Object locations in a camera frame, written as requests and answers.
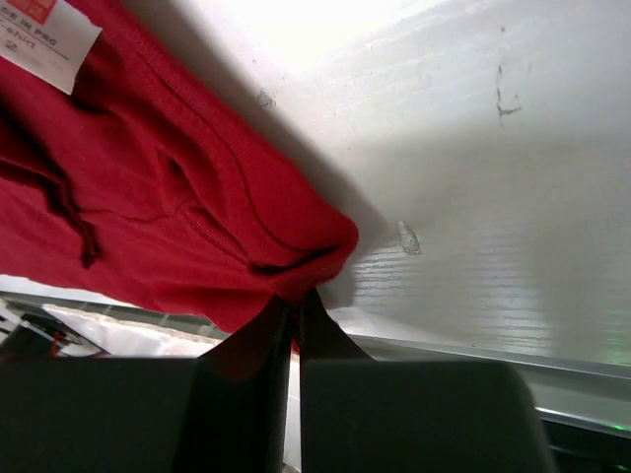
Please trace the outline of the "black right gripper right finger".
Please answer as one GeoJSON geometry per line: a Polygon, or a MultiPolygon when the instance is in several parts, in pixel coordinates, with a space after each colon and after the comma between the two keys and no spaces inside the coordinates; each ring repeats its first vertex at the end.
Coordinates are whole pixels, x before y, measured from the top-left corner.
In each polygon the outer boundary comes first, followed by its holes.
{"type": "Polygon", "coordinates": [[[311,290],[299,311],[305,472],[553,472],[525,382],[482,361],[377,361],[311,290]]]}

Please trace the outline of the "red t-shirt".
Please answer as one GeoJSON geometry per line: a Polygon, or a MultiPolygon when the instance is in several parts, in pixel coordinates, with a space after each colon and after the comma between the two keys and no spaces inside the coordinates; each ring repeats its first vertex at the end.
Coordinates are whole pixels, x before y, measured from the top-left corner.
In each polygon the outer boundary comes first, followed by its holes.
{"type": "Polygon", "coordinates": [[[1,5],[1,271],[234,332],[355,224],[119,1],[1,5]]]}

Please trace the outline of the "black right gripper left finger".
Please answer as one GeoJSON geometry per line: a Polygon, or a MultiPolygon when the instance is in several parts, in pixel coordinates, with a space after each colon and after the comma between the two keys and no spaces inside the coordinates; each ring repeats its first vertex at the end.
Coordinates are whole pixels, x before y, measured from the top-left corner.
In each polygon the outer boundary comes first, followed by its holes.
{"type": "Polygon", "coordinates": [[[268,303],[206,353],[57,357],[57,336],[1,345],[5,472],[278,472],[291,351],[268,303]]]}

